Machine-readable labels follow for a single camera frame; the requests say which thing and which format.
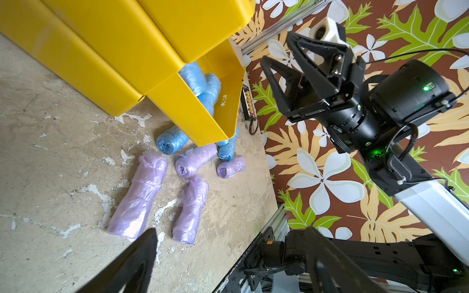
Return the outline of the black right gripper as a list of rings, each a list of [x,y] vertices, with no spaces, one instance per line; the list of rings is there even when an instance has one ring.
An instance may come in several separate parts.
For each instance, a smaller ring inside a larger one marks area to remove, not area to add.
[[[382,130],[363,97],[364,59],[352,63],[347,45],[293,32],[287,45],[303,74],[271,57],[261,60],[279,112],[290,122],[314,118],[327,128],[339,152],[375,144]]]

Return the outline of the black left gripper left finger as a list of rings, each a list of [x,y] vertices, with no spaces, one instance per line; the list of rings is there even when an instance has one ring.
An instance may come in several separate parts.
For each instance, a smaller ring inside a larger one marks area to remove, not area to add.
[[[147,229],[78,291],[80,293],[146,293],[155,265],[157,246],[156,230]]]

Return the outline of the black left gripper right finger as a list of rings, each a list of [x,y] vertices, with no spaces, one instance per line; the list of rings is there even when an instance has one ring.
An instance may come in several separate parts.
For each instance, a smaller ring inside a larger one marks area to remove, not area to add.
[[[315,293],[384,293],[385,290],[313,227],[304,232],[306,259]]]

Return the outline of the blue trash bag roll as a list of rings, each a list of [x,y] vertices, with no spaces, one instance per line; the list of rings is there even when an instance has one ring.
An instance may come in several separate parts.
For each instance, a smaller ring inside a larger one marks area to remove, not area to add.
[[[199,101],[209,112],[210,116],[214,115],[214,105],[217,103],[221,92],[221,81],[215,74],[206,75],[206,90],[198,96]]]
[[[160,134],[156,139],[157,148],[165,155],[173,155],[183,148],[189,141],[189,137],[174,125],[172,128]]]
[[[235,156],[236,141],[239,136],[239,128],[236,128],[235,135],[228,140],[217,142],[218,157],[223,161],[231,161]]]
[[[201,95],[206,90],[206,78],[197,62],[187,63],[178,74],[195,96]]]

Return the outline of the yellow drawer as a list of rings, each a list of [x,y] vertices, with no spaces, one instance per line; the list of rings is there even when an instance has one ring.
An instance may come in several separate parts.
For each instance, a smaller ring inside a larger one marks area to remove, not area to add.
[[[198,147],[232,138],[245,75],[240,47],[231,39],[220,43],[197,60],[204,73],[221,81],[221,93],[210,115],[178,73],[146,96]]]

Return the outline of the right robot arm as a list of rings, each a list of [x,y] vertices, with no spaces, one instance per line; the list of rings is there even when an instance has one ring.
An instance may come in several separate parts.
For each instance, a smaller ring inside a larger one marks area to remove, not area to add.
[[[291,32],[295,65],[263,57],[267,152],[285,179],[291,213],[284,240],[264,259],[289,273],[369,275],[429,293],[469,290],[469,181],[428,129],[468,103],[424,62],[366,77],[344,37]]]

